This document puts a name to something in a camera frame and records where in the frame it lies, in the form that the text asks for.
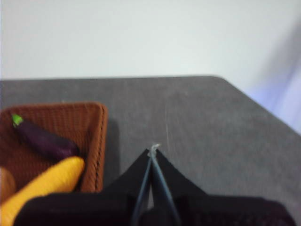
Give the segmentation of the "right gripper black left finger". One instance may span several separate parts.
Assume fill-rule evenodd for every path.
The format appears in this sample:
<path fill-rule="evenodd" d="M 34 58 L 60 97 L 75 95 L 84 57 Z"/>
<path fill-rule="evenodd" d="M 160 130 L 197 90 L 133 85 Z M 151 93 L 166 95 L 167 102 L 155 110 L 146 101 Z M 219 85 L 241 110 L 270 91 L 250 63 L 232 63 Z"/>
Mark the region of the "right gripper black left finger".
<path fill-rule="evenodd" d="M 15 226 L 128 226 L 146 210 L 151 169 L 149 150 L 98 193 L 52 193 L 30 199 Z"/>

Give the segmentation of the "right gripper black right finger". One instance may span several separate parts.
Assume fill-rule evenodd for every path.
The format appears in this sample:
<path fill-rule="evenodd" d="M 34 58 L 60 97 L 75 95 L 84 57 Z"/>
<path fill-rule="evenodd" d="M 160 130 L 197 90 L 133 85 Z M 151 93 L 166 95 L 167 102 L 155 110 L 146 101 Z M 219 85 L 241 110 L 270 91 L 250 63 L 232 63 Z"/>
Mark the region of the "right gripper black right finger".
<path fill-rule="evenodd" d="M 176 226 L 294 226 L 284 205 L 261 197 L 207 194 L 187 179 L 158 150 L 152 164 L 154 203 Z"/>

